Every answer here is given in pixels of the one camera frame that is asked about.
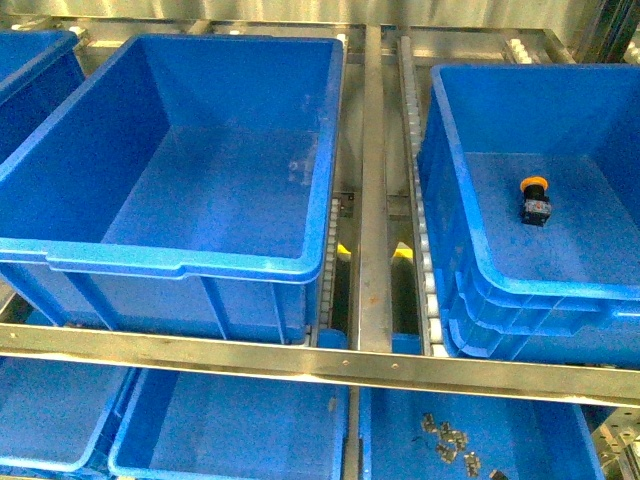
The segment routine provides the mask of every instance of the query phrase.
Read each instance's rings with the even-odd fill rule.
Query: metal rail
[[[640,372],[0,324],[0,355],[640,407]]]

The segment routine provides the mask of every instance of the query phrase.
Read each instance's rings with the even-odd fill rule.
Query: bin floor
[[[640,231],[588,156],[465,154],[491,256],[522,280],[640,284]],[[520,222],[520,182],[549,180],[551,218]]]
[[[0,457],[77,462],[126,374],[126,368],[0,359]]]
[[[296,258],[317,134],[171,127],[102,243]]]
[[[465,452],[447,464],[435,451],[437,435],[420,425],[425,413],[433,414],[438,426],[450,422],[452,429],[467,433],[466,453],[478,456],[479,478],[489,478],[494,469],[509,480],[558,478],[531,402],[376,389],[371,408],[373,479],[468,478]]]
[[[240,478],[332,478],[336,387],[180,374],[151,470]]]

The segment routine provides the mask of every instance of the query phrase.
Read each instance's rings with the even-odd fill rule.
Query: empty blue bin
[[[340,332],[319,345],[345,348]],[[146,370],[109,455],[115,475],[340,480],[348,387]]]
[[[301,342],[341,58],[337,40],[129,40],[0,168],[0,275],[55,325]]]
[[[462,296],[509,335],[639,316],[638,85],[628,66],[433,70],[419,163],[442,309]],[[550,183],[542,228],[519,215],[533,175]]]
[[[104,478],[135,369],[0,359],[0,473]]]
[[[419,354],[419,339],[397,335],[394,350]],[[448,422],[466,434],[466,449],[425,431],[425,414],[439,431]],[[360,436],[363,480],[469,478],[464,456],[472,452],[480,463],[477,478],[498,470],[509,480],[604,479],[578,405],[362,389]],[[456,451],[451,463],[436,451],[438,444]]]
[[[84,80],[74,33],[0,32],[0,162]]]

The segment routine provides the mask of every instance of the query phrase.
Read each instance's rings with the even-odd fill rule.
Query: blue plastic bin
[[[463,296],[513,335],[638,318],[638,85],[630,66],[433,69],[419,163],[443,309]],[[532,175],[550,183],[543,228],[519,217]]]
[[[0,162],[84,80],[72,32],[0,32]]]
[[[417,337],[398,335],[394,350],[420,352]],[[467,434],[466,451],[450,464],[435,451],[439,437],[421,427],[431,413]],[[464,455],[480,460],[478,478],[500,470],[509,480],[603,480],[577,405],[465,395],[362,389],[363,480],[469,478]]]
[[[462,299],[451,310],[441,310],[441,318],[445,346],[452,356],[640,367],[640,331],[635,319],[620,319],[608,329],[585,326],[572,336],[506,334],[476,324]]]
[[[337,40],[129,40],[1,166],[0,275],[55,325],[301,342],[341,58]]]
[[[0,472],[109,476],[107,455],[138,371],[0,358]]]
[[[345,348],[336,331],[324,348]],[[115,475],[340,480],[348,388],[145,370],[111,454]]]

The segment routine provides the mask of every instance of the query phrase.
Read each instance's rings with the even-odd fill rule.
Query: stacked bins
[[[444,66],[419,156],[451,352],[640,365],[640,71]],[[520,182],[545,177],[544,227]]]
[[[71,32],[0,32],[0,162],[84,80],[77,42]]]
[[[0,474],[104,478],[135,369],[0,359]]]
[[[337,331],[319,346],[345,348]],[[109,467],[155,479],[340,480],[348,388],[146,370]]]
[[[341,58],[337,40],[132,38],[0,168],[0,274],[54,325],[302,342]]]
[[[419,354],[419,338],[396,335],[394,351]],[[494,470],[504,476],[491,478],[509,480],[604,478],[577,405],[387,389],[360,395],[363,480],[459,480],[474,477],[470,468],[477,478]],[[456,438],[466,435],[457,448],[443,422]]]

